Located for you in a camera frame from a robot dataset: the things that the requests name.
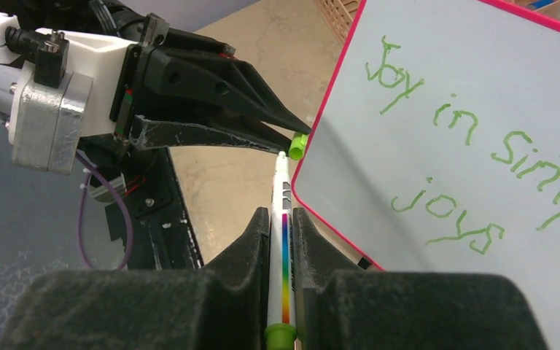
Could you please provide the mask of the pink framed whiteboard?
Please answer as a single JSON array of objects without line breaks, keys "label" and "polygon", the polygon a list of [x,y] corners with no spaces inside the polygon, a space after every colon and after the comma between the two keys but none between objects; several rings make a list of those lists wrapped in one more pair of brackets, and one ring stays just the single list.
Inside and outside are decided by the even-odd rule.
[{"label": "pink framed whiteboard", "polygon": [[560,21],[363,1],[293,191],[387,271],[510,279],[560,349]]}]

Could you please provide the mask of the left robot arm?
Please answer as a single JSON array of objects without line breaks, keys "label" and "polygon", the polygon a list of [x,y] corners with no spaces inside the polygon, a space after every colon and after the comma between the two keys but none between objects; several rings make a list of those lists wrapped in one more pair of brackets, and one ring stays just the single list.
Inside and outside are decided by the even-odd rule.
[{"label": "left robot arm", "polygon": [[13,160],[54,171],[78,151],[277,153],[311,131],[231,45],[120,1],[0,1],[0,115]]}]

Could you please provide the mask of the green marker cap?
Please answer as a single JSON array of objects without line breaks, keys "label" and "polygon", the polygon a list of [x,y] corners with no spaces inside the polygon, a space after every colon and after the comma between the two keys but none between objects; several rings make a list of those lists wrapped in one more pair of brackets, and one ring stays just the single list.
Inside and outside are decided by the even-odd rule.
[{"label": "green marker cap", "polygon": [[305,153],[308,143],[308,135],[303,133],[294,133],[289,149],[288,156],[292,160],[301,160]]}]

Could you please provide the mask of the white green marker pen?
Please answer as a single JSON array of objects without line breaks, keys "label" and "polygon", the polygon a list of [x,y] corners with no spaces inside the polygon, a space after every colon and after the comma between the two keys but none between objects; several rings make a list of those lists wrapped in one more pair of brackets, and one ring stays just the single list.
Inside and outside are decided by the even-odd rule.
[{"label": "white green marker pen", "polygon": [[270,207],[267,349],[294,349],[297,338],[292,254],[292,190],[289,159],[276,158]]}]

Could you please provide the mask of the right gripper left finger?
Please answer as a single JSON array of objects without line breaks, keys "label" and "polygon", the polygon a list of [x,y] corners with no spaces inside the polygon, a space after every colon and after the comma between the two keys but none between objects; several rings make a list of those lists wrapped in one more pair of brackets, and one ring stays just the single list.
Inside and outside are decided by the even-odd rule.
[{"label": "right gripper left finger", "polygon": [[267,209],[198,270],[58,271],[21,295],[0,349],[262,349]]}]

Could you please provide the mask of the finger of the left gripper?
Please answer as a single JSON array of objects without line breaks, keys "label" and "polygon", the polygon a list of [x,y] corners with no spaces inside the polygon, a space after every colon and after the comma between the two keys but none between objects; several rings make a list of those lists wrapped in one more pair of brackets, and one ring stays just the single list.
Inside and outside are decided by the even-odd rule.
[{"label": "finger of the left gripper", "polygon": [[134,117],[129,142],[137,149],[210,146],[240,147],[277,154],[292,141],[266,124],[248,117],[213,116],[192,120],[151,120]]},{"label": "finger of the left gripper", "polygon": [[142,52],[142,111],[229,112],[308,134],[252,64],[209,52],[148,47]]}]

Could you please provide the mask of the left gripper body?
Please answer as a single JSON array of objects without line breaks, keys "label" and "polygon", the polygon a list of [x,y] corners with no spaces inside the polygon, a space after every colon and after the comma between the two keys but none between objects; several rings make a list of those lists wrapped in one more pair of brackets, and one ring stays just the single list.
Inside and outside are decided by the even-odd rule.
[{"label": "left gripper body", "polygon": [[126,48],[109,118],[115,122],[114,138],[124,145],[130,144],[130,132],[136,107],[136,91],[140,89],[149,63],[149,54],[161,47],[193,50],[233,58],[236,49],[208,36],[170,28],[168,22],[148,14],[136,27],[139,42]]}]

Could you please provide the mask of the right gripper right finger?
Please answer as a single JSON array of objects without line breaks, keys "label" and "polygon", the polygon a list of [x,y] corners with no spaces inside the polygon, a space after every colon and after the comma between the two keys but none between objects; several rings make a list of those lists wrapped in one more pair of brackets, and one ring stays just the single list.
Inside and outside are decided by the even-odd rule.
[{"label": "right gripper right finger", "polygon": [[502,276],[366,271],[292,214],[297,335],[305,349],[546,349]]}]

